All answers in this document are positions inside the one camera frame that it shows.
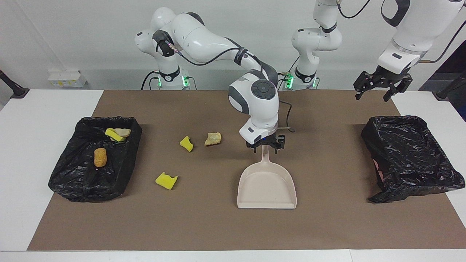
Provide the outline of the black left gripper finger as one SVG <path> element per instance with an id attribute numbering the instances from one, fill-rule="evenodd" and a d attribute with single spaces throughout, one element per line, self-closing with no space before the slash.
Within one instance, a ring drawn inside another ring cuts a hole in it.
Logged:
<path id="1" fill-rule="evenodd" d="M 376 86 L 374 85 L 374 81 L 372 80 L 372 75 L 367 72 L 362 72 L 354 81 L 354 90 L 356 91 L 355 98 L 356 100 L 360 100 L 363 96 L 363 93 L 366 91 L 370 91 L 374 89 Z"/>
<path id="2" fill-rule="evenodd" d="M 396 86 L 393 80 L 387 80 L 386 82 L 388 83 L 389 90 L 384 94 L 384 101 L 388 102 L 392 96 L 406 91 L 412 82 L 412 77 L 411 75 L 403 76 Z"/>

